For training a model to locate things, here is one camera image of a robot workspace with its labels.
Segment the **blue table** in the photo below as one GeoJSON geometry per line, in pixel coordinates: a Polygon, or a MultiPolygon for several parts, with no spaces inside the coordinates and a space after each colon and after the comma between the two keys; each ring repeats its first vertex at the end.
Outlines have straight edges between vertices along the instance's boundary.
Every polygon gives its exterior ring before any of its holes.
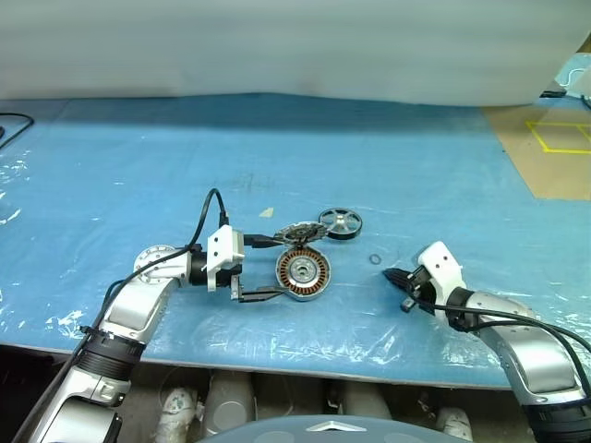
{"type": "MultiPolygon", "coordinates": [[[[240,305],[227,290],[179,291],[147,358],[505,387],[483,344],[422,311],[402,313],[403,295],[381,275],[413,269],[435,240],[469,287],[591,337],[591,205],[533,198],[478,109],[251,94],[0,102],[0,111],[38,121],[0,151],[2,342],[72,349],[140,250],[187,241],[212,186],[246,233],[337,206],[358,211],[363,232],[314,245],[333,274],[313,302],[240,305]],[[267,208],[273,216],[260,217],[267,208]]],[[[280,252],[247,251],[247,288],[275,284],[280,252]]]]}

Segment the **wire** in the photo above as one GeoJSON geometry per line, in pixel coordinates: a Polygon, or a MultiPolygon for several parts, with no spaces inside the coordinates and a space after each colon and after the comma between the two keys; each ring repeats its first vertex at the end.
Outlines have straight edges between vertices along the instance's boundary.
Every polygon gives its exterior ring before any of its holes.
{"type": "Polygon", "coordinates": [[[480,315],[480,316],[509,318],[511,320],[518,320],[518,321],[521,321],[529,326],[534,326],[534,327],[538,327],[538,328],[545,330],[548,334],[550,334],[552,337],[554,337],[564,347],[564,350],[566,351],[566,353],[569,354],[569,357],[571,357],[571,360],[573,361],[573,365],[576,370],[576,373],[581,380],[581,388],[583,389],[585,396],[588,399],[591,399],[591,385],[589,384],[589,380],[586,376],[585,368],[583,367],[581,360],[579,360],[579,357],[576,354],[576,352],[574,351],[571,344],[564,337],[562,337],[561,333],[558,332],[557,330],[555,330],[551,325],[548,325],[547,323],[544,323],[543,321],[535,320],[534,318],[530,318],[530,317],[520,316],[518,314],[511,314],[508,312],[495,311],[495,310],[490,310],[490,309],[477,309],[477,308],[473,308],[473,307],[434,305],[430,302],[426,302],[425,300],[420,300],[413,293],[409,293],[408,296],[418,305],[424,306],[428,309],[435,309],[435,310],[445,311],[445,312],[461,312],[461,313],[465,313],[465,314],[476,314],[476,315],[480,315]]]}
{"type": "Polygon", "coordinates": [[[283,414],[283,417],[286,417],[294,411],[294,396],[289,386],[289,382],[287,381],[287,377],[281,376],[281,378],[283,380],[283,385],[285,386],[285,393],[287,394],[287,398],[289,399],[289,408],[287,408],[287,411],[285,411],[285,413],[283,414]]]}
{"type": "Polygon", "coordinates": [[[29,129],[31,126],[33,126],[35,124],[35,119],[33,117],[31,117],[30,115],[26,115],[26,114],[20,114],[20,113],[0,113],[0,116],[2,116],[2,117],[4,117],[4,116],[8,116],[8,117],[23,117],[23,118],[26,118],[27,119],[27,123],[21,129],[19,129],[12,136],[10,136],[6,140],[4,140],[2,143],[0,143],[0,149],[3,148],[4,146],[6,146],[8,143],[10,143],[12,140],[14,140],[15,138],[17,138],[20,134],[22,134],[23,132],[25,132],[27,129],[29,129]]]}
{"type": "Polygon", "coordinates": [[[168,381],[168,378],[170,378],[170,376],[176,372],[177,369],[179,369],[181,366],[175,366],[172,369],[170,369],[166,375],[164,376],[163,382],[160,384],[160,387],[158,388],[158,404],[160,405],[160,409],[162,409],[164,407],[163,405],[163,390],[164,390],[164,384],[168,381]]]}
{"type": "MultiPolygon", "coordinates": [[[[561,328],[560,326],[549,325],[548,323],[546,323],[546,324],[548,326],[550,326],[551,328],[553,328],[554,330],[558,331],[560,334],[566,335],[570,339],[577,341],[588,352],[591,353],[591,344],[589,344],[589,342],[587,340],[585,340],[583,337],[581,337],[580,335],[575,334],[574,332],[572,332],[568,329],[561,328]]],[[[475,326],[471,326],[469,328],[466,328],[465,332],[476,332],[476,331],[484,329],[484,328],[492,328],[495,326],[529,326],[529,325],[526,325],[525,323],[522,323],[519,320],[489,321],[487,323],[480,323],[479,325],[475,325],[475,326]]]]}
{"type": "Polygon", "coordinates": [[[117,286],[121,283],[123,283],[123,280],[117,280],[117,281],[114,281],[111,283],[111,285],[107,289],[106,293],[104,293],[103,305],[106,305],[106,303],[111,299],[111,293],[113,292],[113,289],[115,288],[115,286],[117,286]]]}
{"type": "MultiPolygon", "coordinates": [[[[211,199],[213,198],[213,196],[217,197],[218,205],[220,206],[220,222],[219,222],[220,227],[222,227],[222,225],[228,223],[228,214],[225,210],[225,206],[223,205],[222,195],[220,194],[220,191],[217,188],[212,188],[210,190],[210,192],[207,194],[207,196],[205,197],[205,200],[203,201],[203,207],[201,208],[201,214],[199,215],[199,222],[197,224],[197,228],[195,229],[195,232],[193,233],[193,236],[191,237],[190,241],[185,246],[183,246],[181,249],[174,252],[173,254],[170,254],[168,256],[164,256],[164,257],[161,257],[157,260],[154,260],[151,263],[148,263],[147,265],[142,266],[139,269],[136,269],[134,272],[129,274],[125,279],[114,281],[113,283],[111,283],[109,285],[109,287],[107,288],[107,291],[104,294],[103,305],[101,306],[101,310],[99,311],[96,318],[92,322],[92,326],[91,326],[92,329],[97,329],[99,327],[99,325],[101,324],[101,321],[103,321],[104,315],[108,311],[109,307],[111,307],[111,305],[113,304],[113,301],[115,300],[117,295],[121,292],[121,290],[126,286],[126,284],[128,284],[130,281],[132,281],[133,279],[138,277],[142,272],[145,272],[147,269],[151,268],[152,266],[162,263],[163,261],[166,261],[170,258],[182,256],[183,254],[188,252],[197,243],[197,240],[199,239],[201,231],[203,230],[203,225],[205,224],[205,219],[206,219],[207,213],[210,209],[210,203],[211,203],[211,199]]],[[[48,401],[50,394],[53,393],[53,391],[59,385],[59,383],[62,382],[62,380],[66,376],[67,371],[69,371],[69,369],[72,367],[72,365],[74,364],[74,361],[78,357],[78,354],[80,353],[80,351],[82,350],[82,348],[86,344],[86,342],[89,340],[89,338],[90,338],[90,334],[88,332],[85,333],[84,337],[82,337],[82,339],[80,340],[80,342],[78,343],[76,348],[74,348],[74,351],[72,351],[72,354],[68,357],[68,359],[66,360],[64,365],[59,370],[59,372],[55,375],[54,379],[51,381],[51,383],[49,384],[47,389],[43,392],[41,397],[37,400],[37,402],[31,408],[29,415],[27,415],[27,418],[25,418],[22,425],[18,429],[18,432],[15,434],[14,438],[12,439],[13,443],[19,443],[23,439],[23,437],[25,436],[25,433],[29,430],[29,427],[31,426],[33,419],[36,418],[36,416],[39,413],[39,411],[41,410],[41,408],[48,401]]]]}
{"type": "Polygon", "coordinates": [[[563,88],[568,88],[569,86],[571,86],[571,76],[573,75],[573,72],[583,72],[585,71],[585,69],[583,67],[577,67],[576,69],[571,69],[571,72],[569,72],[569,77],[566,79],[566,83],[559,83],[560,86],[562,86],[563,88]]]}
{"type": "Polygon", "coordinates": [[[591,111],[591,97],[586,97],[585,95],[582,95],[581,102],[583,102],[585,107],[589,108],[589,111],[591,111]]]}

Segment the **cardboard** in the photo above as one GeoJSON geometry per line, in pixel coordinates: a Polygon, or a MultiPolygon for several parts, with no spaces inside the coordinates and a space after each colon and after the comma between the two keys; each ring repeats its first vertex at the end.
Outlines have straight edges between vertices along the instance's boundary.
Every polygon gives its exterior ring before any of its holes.
{"type": "Polygon", "coordinates": [[[534,196],[591,200],[591,113],[541,106],[483,112],[534,196]]]}

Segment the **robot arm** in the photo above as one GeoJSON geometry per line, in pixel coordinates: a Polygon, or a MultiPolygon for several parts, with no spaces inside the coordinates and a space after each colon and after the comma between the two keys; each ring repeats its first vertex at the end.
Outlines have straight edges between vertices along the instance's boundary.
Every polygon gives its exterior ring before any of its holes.
{"type": "MultiPolygon", "coordinates": [[[[142,251],[134,269],[171,256],[179,249],[157,245],[142,251]]],[[[243,234],[222,226],[208,239],[208,251],[191,251],[148,268],[125,285],[89,338],[52,397],[30,442],[115,442],[121,418],[110,407],[129,392],[129,377],[156,330],[168,298],[188,284],[231,286],[241,293],[239,274],[244,259],[243,234]]]]}
{"type": "Polygon", "coordinates": [[[564,346],[548,331],[523,325],[491,322],[506,320],[488,314],[453,311],[454,307],[501,311],[536,320],[534,312],[519,302],[490,293],[466,289],[462,268],[442,242],[428,247],[415,271],[386,269],[392,283],[412,294],[402,303],[414,305],[458,330],[479,325],[475,334],[499,357],[515,397],[524,408],[538,442],[579,442],[591,438],[591,399],[564,346]]]}

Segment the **metal disc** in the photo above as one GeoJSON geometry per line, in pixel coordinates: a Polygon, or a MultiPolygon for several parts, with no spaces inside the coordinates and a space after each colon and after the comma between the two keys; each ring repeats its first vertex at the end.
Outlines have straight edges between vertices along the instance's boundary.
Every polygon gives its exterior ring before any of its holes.
{"type": "Polygon", "coordinates": [[[363,226],[361,216],[346,208],[325,210],[318,217],[318,221],[326,226],[327,235],[337,240],[349,240],[357,237],[363,226]]]}
{"type": "Polygon", "coordinates": [[[277,281],[298,300],[310,300],[324,291],[331,278],[328,259],[311,247],[292,248],[277,259],[277,281]]]}
{"type": "MultiPolygon", "coordinates": [[[[133,264],[134,270],[143,268],[149,263],[152,263],[152,261],[158,260],[160,257],[170,256],[175,251],[176,248],[169,245],[150,246],[147,249],[141,251],[136,257],[136,261],[133,264]]],[[[168,274],[169,271],[166,267],[166,261],[163,261],[160,265],[146,269],[144,272],[139,274],[138,278],[144,283],[156,284],[160,283],[162,279],[167,278],[168,274]]]]}
{"type": "Polygon", "coordinates": [[[326,235],[326,227],[315,221],[302,221],[290,224],[277,232],[274,238],[288,245],[304,245],[319,240],[326,235]]]}

